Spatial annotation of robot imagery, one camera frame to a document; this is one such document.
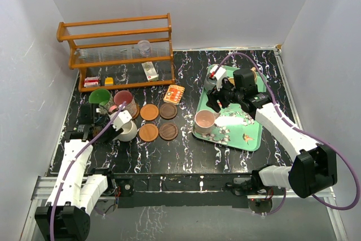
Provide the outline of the green mug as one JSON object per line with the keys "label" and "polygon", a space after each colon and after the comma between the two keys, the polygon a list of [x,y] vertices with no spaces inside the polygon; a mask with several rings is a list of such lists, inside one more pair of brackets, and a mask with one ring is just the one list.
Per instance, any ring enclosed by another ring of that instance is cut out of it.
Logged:
{"label": "green mug", "polygon": [[107,89],[97,89],[91,92],[89,103],[98,104],[100,111],[107,113],[114,105],[113,96]]}

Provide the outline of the pink mug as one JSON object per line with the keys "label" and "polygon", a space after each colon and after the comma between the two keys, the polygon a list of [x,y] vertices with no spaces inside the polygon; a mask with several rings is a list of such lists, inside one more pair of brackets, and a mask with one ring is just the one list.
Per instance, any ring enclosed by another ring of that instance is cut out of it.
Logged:
{"label": "pink mug", "polygon": [[201,110],[195,115],[193,122],[195,132],[199,134],[209,134],[214,129],[214,124],[221,114],[210,110]]}

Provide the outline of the green floral tray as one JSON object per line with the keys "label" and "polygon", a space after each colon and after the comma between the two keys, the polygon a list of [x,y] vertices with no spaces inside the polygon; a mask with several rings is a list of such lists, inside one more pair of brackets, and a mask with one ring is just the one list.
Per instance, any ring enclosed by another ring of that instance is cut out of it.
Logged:
{"label": "green floral tray", "polygon": [[198,139],[251,152],[260,147],[262,125],[245,113],[240,105],[230,104],[221,109],[209,134],[203,135],[195,130],[192,133]]}

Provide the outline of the maroon mug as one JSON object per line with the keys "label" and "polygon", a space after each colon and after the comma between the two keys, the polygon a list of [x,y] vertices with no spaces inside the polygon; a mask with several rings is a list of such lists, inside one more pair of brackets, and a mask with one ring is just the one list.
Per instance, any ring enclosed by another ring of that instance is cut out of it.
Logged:
{"label": "maroon mug", "polygon": [[128,110],[131,116],[133,116],[137,111],[135,99],[132,93],[127,90],[121,90],[117,92],[114,96],[113,101],[114,106],[109,109],[109,113],[113,113],[117,109],[117,107],[122,105],[123,103],[125,103],[125,109]]}

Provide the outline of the white beige mug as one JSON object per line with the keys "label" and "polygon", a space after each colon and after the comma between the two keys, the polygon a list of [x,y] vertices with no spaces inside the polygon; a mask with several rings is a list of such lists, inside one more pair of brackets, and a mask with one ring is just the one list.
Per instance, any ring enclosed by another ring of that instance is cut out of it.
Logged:
{"label": "white beige mug", "polygon": [[134,121],[129,121],[124,124],[122,127],[123,132],[120,133],[117,139],[121,142],[129,142],[132,141],[137,136],[138,128]]}

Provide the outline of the orange patterned card pack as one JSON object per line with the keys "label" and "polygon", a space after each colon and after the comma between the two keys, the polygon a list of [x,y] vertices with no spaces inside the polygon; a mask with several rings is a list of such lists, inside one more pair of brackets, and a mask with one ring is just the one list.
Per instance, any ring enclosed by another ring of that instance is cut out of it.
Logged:
{"label": "orange patterned card pack", "polygon": [[166,91],[163,101],[177,106],[181,101],[184,91],[185,88],[182,86],[170,85]]}

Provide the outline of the dark walnut coaster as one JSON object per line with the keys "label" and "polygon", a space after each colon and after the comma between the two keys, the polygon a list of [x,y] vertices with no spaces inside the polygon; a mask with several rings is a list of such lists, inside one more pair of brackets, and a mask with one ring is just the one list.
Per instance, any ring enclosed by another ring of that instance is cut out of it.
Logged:
{"label": "dark walnut coaster", "polygon": [[171,120],[176,117],[178,109],[174,104],[164,103],[159,109],[160,116],[165,120]]}
{"label": "dark walnut coaster", "polygon": [[172,141],[178,135],[178,127],[175,123],[167,122],[160,126],[159,136],[165,141]]}

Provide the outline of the orange wooden coaster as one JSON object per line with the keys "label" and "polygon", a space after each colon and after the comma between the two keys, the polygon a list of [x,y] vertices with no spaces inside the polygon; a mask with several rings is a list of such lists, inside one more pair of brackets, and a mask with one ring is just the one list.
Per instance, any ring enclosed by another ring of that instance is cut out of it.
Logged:
{"label": "orange wooden coaster", "polygon": [[139,136],[145,142],[152,142],[159,136],[159,130],[154,124],[144,124],[139,129]]}
{"label": "orange wooden coaster", "polygon": [[146,104],[140,109],[140,116],[146,121],[153,121],[159,116],[159,109],[154,104]]}

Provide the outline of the wooden shelf rack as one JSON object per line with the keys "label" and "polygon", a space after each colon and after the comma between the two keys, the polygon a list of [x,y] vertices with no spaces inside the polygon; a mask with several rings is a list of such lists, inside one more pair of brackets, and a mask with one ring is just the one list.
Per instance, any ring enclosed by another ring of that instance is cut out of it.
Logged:
{"label": "wooden shelf rack", "polygon": [[[171,40],[171,15],[128,17],[59,23],[56,39],[67,42],[70,48],[68,66],[79,73],[80,92],[94,91],[94,87],[84,87],[90,71],[101,68],[126,68],[144,62],[155,64],[159,80],[148,82],[146,78],[134,75],[125,81],[114,80],[113,86],[102,85],[108,90],[129,89],[171,85],[175,83],[174,54]],[[151,56],[139,53],[138,42],[151,43]]]}

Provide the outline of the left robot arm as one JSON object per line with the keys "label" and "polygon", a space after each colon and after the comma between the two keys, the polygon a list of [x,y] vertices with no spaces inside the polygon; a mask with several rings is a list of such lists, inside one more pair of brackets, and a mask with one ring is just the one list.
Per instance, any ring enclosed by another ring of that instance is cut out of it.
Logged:
{"label": "left robot arm", "polygon": [[38,207],[34,214],[45,240],[86,240],[96,202],[102,194],[115,192],[117,182],[105,173],[92,174],[86,180],[83,177],[94,144],[115,139],[131,120],[125,104],[116,109],[99,133],[94,133],[93,124],[66,132],[63,160],[54,188],[45,206]]}

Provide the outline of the clear plastic cup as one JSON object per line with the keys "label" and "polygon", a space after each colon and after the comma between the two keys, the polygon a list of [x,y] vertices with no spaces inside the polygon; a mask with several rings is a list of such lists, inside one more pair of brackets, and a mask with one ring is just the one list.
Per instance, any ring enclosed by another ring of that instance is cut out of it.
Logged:
{"label": "clear plastic cup", "polygon": [[138,49],[141,56],[147,58],[151,56],[151,43],[148,40],[140,40],[138,42]]}

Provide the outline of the yellow mug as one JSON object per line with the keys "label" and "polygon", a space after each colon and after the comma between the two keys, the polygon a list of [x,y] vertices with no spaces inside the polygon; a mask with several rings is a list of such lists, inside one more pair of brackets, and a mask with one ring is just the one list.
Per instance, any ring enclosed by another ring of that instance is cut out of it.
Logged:
{"label": "yellow mug", "polygon": [[232,83],[233,85],[235,84],[235,80],[234,80],[233,77],[228,78],[228,80],[229,80],[229,82]]}

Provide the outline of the yellow small block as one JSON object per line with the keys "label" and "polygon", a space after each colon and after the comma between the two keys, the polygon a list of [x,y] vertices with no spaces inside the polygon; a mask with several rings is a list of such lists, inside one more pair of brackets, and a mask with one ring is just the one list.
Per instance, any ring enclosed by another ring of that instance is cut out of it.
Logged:
{"label": "yellow small block", "polygon": [[114,79],[112,77],[107,77],[104,80],[104,85],[105,86],[113,86],[114,85]]}

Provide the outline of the white green small box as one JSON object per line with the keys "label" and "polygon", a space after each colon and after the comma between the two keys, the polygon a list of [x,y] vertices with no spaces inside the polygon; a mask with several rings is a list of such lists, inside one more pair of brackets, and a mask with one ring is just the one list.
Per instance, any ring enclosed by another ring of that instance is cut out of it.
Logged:
{"label": "white green small box", "polygon": [[159,80],[159,75],[152,62],[142,63],[142,67],[148,82],[154,82]]}

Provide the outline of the black front base frame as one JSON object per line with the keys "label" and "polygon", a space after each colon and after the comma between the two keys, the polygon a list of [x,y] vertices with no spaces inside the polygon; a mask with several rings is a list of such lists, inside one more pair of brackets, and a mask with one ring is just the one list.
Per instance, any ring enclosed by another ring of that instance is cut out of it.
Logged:
{"label": "black front base frame", "polygon": [[279,188],[263,193],[246,190],[249,173],[108,173],[110,188],[100,199],[118,208],[231,206],[247,208],[251,200],[283,197]]}

